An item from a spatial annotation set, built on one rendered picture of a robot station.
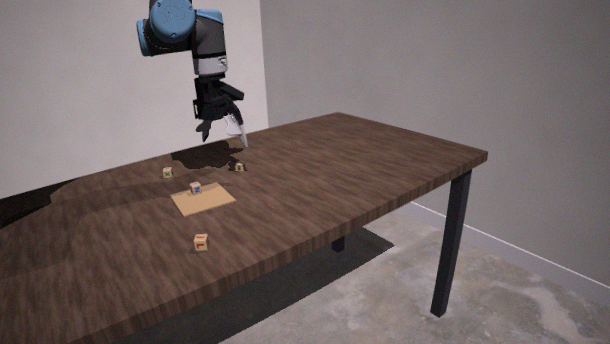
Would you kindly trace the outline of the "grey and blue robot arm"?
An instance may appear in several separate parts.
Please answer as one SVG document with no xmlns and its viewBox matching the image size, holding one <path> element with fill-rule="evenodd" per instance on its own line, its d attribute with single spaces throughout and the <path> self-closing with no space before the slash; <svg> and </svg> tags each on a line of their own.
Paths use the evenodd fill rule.
<svg viewBox="0 0 610 344">
<path fill-rule="evenodd" d="M 143 56 L 192 51 L 196 75 L 206 77 L 228 70 L 219 10 L 194 9 L 192 0 L 149 0 L 149 19 L 138 20 L 136 25 Z M 233 101 L 244 99 L 244 92 L 223 81 L 219 89 Z"/>
</svg>

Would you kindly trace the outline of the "peach mat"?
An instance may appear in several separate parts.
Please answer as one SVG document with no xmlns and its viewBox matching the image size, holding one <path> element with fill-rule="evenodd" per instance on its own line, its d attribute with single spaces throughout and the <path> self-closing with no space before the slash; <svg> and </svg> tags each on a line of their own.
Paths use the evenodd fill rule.
<svg viewBox="0 0 610 344">
<path fill-rule="evenodd" d="M 202 193 L 190 190 L 170 195 L 183 217 L 223 206 L 236 200 L 217 182 L 201 186 Z"/>
</svg>

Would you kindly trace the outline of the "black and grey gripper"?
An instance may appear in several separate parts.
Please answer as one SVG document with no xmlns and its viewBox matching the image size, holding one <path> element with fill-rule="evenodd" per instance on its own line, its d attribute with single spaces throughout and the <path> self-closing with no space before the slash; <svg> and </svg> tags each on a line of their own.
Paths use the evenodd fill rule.
<svg viewBox="0 0 610 344">
<path fill-rule="evenodd" d="M 220 80 L 215 80 L 223 78 L 225 78 L 225 72 L 218 75 L 206 76 L 205 78 L 200 75 L 198 78 L 194 78 L 197 96 L 197 99 L 193 100 L 195 119 L 203 120 L 197 126 L 196 132 L 202 132 L 202 140 L 205 142 L 209 136 L 212 121 L 220 120 L 225 116 L 225 121 L 228 124 L 226 128 L 227 134 L 230 136 L 239 135 L 245 148 L 247 148 L 247 139 L 241 113 L 229 95 L 219 89 Z M 200 94 L 200 92 L 202 93 Z M 196 114 L 195 105 L 197 106 L 198 114 Z"/>
</svg>

